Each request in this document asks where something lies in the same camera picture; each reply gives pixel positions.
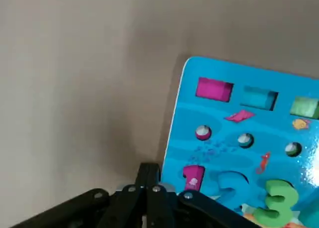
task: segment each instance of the beige wall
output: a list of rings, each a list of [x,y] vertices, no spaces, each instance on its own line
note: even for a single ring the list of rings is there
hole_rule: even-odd
[[[319,0],[0,0],[0,227],[161,160],[188,55],[319,76],[318,11]]]

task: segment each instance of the green number 3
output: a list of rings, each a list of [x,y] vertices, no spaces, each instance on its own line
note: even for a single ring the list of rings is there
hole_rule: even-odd
[[[269,209],[257,208],[253,216],[268,227],[283,227],[293,217],[291,207],[298,201],[297,191],[283,180],[269,180],[266,182],[269,193],[265,203]]]

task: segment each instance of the shape sorter board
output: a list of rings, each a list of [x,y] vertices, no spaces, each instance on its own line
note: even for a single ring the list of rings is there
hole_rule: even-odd
[[[162,182],[261,227],[319,228],[319,80],[187,60]]]

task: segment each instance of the pink puzzle piece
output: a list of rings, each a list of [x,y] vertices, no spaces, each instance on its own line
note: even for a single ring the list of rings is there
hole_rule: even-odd
[[[228,102],[230,99],[233,84],[213,80],[208,78],[199,78],[196,96],[211,100]]]
[[[238,113],[233,114],[232,116],[226,117],[225,119],[233,122],[241,122],[252,116],[255,116],[255,114],[246,110],[242,110]]]
[[[204,177],[205,168],[198,165],[189,165],[183,168],[183,175],[186,177],[185,190],[199,191]]]

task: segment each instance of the rectangular slot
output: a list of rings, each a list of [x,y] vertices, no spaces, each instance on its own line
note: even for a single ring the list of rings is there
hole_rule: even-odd
[[[201,77],[198,80],[196,96],[229,102],[233,85],[232,83]]]
[[[307,97],[296,97],[290,114],[313,119],[319,118],[319,100]]]
[[[278,93],[270,90],[245,86],[240,105],[262,110],[274,110]]]

